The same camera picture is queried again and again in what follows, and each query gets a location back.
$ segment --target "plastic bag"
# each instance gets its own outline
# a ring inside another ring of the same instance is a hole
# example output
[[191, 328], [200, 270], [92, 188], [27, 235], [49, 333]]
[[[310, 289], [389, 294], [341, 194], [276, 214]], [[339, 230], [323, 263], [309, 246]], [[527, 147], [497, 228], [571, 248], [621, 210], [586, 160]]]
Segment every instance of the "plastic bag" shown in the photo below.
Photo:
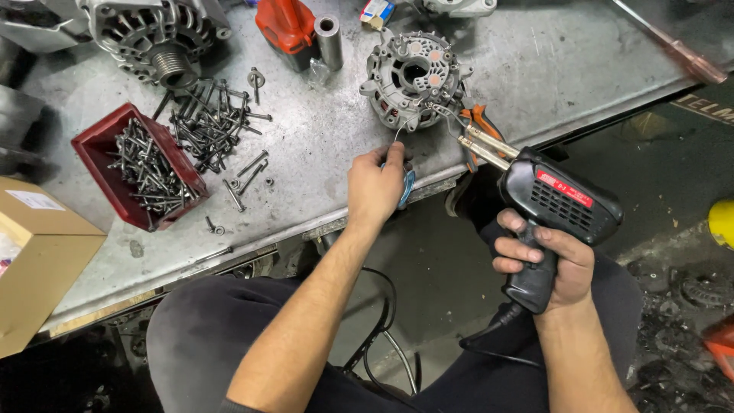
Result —
[[321, 60], [311, 57], [311, 66], [308, 69], [308, 84], [312, 87], [323, 87], [331, 76], [331, 69]]
[[15, 244], [10, 237], [0, 232], [0, 276], [20, 253], [21, 247]]

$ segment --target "hand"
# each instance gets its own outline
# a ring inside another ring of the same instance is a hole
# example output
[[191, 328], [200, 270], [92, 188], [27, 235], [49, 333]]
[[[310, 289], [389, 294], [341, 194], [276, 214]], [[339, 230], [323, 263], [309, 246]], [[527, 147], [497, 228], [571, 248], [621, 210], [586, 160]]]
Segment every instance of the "hand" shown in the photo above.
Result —
[[383, 146], [352, 162], [349, 178], [349, 226], [374, 230], [375, 234], [393, 214], [404, 192], [405, 147], [400, 142]]
[[[524, 231], [528, 225], [514, 209], [500, 212], [497, 222], [503, 228], [516, 233]], [[540, 245], [559, 255], [556, 285], [544, 314], [590, 300], [595, 260], [591, 247], [563, 231], [542, 226], [533, 230], [533, 237]], [[495, 241], [495, 248], [503, 255], [492, 262], [499, 273], [517, 273], [522, 270], [523, 263], [518, 260], [540, 262], [543, 259], [540, 250], [530, 248], [515, 238], [500, 237]]]

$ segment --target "person's left hand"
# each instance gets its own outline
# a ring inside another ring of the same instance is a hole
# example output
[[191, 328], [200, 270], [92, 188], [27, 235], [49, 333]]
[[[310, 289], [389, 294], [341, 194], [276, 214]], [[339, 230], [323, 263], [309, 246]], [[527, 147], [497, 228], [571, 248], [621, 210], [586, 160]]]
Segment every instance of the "person's left hand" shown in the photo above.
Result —
[[403, 195], [404, 170], [412, 169], [404, 161], [412, 157], [405, 154], [400, 142], [383, 146], [360, 155], [352, 162], [349, 179], [349, 224], [376, 233], [393, 214]]

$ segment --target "black pants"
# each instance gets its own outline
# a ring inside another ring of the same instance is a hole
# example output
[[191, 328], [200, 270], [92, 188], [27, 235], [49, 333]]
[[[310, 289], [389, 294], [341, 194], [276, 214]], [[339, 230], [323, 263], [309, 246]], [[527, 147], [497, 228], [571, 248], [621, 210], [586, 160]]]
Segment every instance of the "black pants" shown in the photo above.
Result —
[[[479, 231], [493, 256], [494, 241], [502, 234], [496, 221]], [[148, 329], [150, 374], [166, 413], [215, 412], [247, 349], [298, 286], [293, 279], [212, 276], [171, 292]], [[617, 374], [624, 378], [635, 354], [642, 295], [625, 269], [600, 254], [592, 295]], [[529, 315], [481, 344], [489, 351], [543, 363]], [[464, 352], [413, 404], [425, 412], [547, 412], [548, 383], [544, 370]], [[306, 412], [413, 410], [369, 392], [327, 365]]]

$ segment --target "red label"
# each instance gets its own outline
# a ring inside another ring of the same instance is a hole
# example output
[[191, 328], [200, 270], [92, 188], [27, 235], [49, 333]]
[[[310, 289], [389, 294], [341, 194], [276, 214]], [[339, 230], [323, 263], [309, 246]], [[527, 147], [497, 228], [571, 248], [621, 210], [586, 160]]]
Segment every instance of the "red label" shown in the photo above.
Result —
[[594, 200], [591, 199], [591, 197], [589, 197], [587, 194], [582, 193], [580, 190], [569, 186], [555, 176], [549, 175], [548, 172], [539, 169], [536, 177], [546, 184], [549, 184], [551, 187], [554, 187], [557, 190], [568, 195], [569, 197], [571, 197], [572, 200], [580, 203], [581, 205], [584, 205], [586, 208], [591, 208], [594, 204]]

